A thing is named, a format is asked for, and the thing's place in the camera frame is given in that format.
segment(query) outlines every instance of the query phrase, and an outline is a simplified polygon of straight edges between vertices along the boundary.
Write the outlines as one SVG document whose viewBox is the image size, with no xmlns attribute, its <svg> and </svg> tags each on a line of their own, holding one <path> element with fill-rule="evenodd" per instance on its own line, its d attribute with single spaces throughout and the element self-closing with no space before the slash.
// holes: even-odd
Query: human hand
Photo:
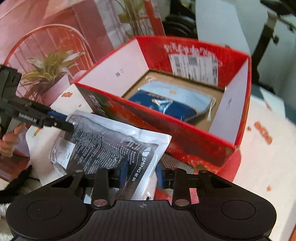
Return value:
<svg viewBox="0 0 296 241">
<path fill-rule="evenodd" d="M 24 130 L 25 124 L 18 125 L 13 132 L 7 133 L 0 140 L 0 153 L 3 156 L 12 157 L 15 145 L 19 143 L 19 134 Z"/>
</svg>

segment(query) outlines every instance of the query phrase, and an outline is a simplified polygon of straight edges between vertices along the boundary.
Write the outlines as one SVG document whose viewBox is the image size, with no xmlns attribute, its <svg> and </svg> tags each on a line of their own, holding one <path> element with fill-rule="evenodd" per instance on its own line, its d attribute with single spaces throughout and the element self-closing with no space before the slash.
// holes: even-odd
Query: blue package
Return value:
<svg viewBox="0 0 296 241">
<path fill-rule="evenodd" d="M 215 104 L 209 95 L 162 81 L 145 84 L 129 100 L 185 122 L 211 111 Z"/>
</svg>

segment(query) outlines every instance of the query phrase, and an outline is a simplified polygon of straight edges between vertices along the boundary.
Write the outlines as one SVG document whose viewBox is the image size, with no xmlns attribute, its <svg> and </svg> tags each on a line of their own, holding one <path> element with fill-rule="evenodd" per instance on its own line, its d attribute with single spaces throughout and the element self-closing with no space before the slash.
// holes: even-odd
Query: red box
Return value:
<svg viewBox="0 0 296 241">
<path fill-rule="evenodd" d="M 226 88 L 208 132 L 121 97 L 150 69 L 172 73 L 170 54 L 218 60 L 217 87 Z M 171 156 L 234 179 L 251 92 L 251 58 L 247 54 L 193 39 L 136 37 L 78 81 L 78 89 L 95 113 L 169 134 L 172 141 L 166 152 Z"/>
</svg>

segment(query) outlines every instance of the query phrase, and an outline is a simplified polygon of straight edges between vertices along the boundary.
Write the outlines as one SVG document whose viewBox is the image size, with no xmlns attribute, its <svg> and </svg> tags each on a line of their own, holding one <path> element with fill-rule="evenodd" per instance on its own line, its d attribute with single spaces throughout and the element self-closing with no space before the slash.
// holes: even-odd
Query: plastic bag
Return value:
<svg viewBox="0 0 296 241">
<path fill-rule="evenodd" d="M 199 115 L 210 113 L 216 99 L 203 92 L 153 80 L 139 88 L 130 99 L 135 103 L 189 122 Z"/>
<path fill-rule="evenodd" d="M 62 131 L 57 137 L 50 156 L 55 168 L 64 174 L 77 169 L 91 174 L 99 168 L 116 167 L 125 159 L 128 179 L 118 198 L 143 199 L 171 136 L 82 111 L 75 111 L 67 121 L 73 123 L 74 132 Z"/>
</svg>

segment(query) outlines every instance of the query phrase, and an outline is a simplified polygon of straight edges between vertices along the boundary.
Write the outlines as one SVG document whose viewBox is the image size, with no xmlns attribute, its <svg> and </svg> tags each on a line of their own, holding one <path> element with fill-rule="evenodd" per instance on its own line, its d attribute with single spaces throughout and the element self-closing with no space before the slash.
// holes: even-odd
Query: white tassel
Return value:
<svg viewBox="0 0 296 241">
<path fill-rule="evenodd" d="M 216 104 L 216 100 L 213 99 L 211 102 L 211 105 L 210 105 L 210 110 L 209 110 L 209 114 L 207 116 L 207 121 L 211 121 L 211 112 L 212 112 L 212 108 L 215 106 L 215 104 Z"/>
</svg>

